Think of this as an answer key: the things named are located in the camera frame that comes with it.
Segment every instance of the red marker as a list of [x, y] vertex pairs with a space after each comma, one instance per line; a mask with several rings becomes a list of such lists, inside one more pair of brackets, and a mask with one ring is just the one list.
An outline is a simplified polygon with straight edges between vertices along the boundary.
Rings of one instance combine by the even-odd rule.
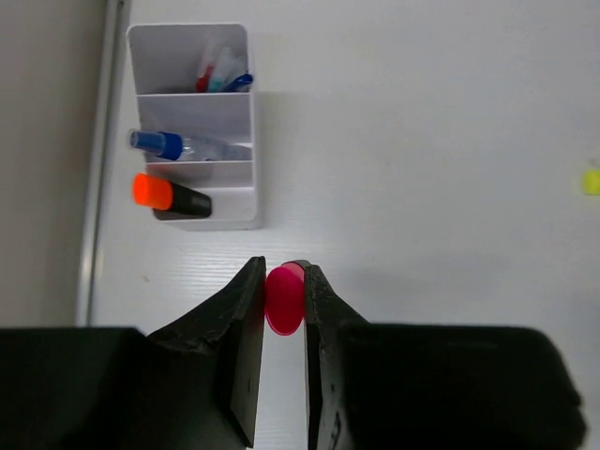
[[213, 75], [215, 66], [207, 66], [204, 74], [196, 81], [196, 92], [204, 93], [208, 90], [208, 84], [210, 83], [210, 77]]
[[304, 268], [286, 262], [271, 271], [265, 284], [264, 314], [271, 329], [289, 336], [304, 319]]

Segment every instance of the orange highlighter cap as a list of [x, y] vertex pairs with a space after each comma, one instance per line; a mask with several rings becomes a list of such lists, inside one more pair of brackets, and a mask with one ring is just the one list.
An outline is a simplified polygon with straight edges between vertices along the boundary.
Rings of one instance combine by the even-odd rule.
[[138, 173], [131, 186], [133, 201], [142, 206], [166, 211], [173, 204], [173, 187], [162, 178]]

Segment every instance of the metal edge strip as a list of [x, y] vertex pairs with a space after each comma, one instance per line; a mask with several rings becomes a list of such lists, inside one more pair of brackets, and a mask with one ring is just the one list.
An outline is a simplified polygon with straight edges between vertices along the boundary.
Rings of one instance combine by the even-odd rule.
[[111, 128], [115, 81], [121, 66], [119, 46], [127, 25], [131, 0], [108, 0], [104, 18], [104, 37], [100, 78], [97, 91], [96, 119], [92, 141], [92, 157], [87, 189], [82, 249], [77, 287], [75, 324], [90, 325], [92, 321], [93, 285], [98, 259], [98, 228], [101, 217], [102, 191], [105, 178], [106, 144]]

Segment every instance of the blue marker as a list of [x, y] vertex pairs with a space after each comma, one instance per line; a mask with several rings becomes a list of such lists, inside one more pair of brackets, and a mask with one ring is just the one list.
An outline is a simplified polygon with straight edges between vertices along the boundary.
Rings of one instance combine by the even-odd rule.
[[243, 92], [248, 90], [252, 85], [252, 82], [254, 82], [254, 77], [249, 73], [245, 73], [225, 86], [222, 92]]

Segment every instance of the highlighter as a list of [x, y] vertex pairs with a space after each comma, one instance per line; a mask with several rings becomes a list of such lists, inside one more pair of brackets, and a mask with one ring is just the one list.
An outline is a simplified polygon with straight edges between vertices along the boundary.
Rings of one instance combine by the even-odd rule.
[[159, 211], [208, 218], [213, 212], [210, 197], [162, 178], [138, 173], [131, 186], [133, 201]]

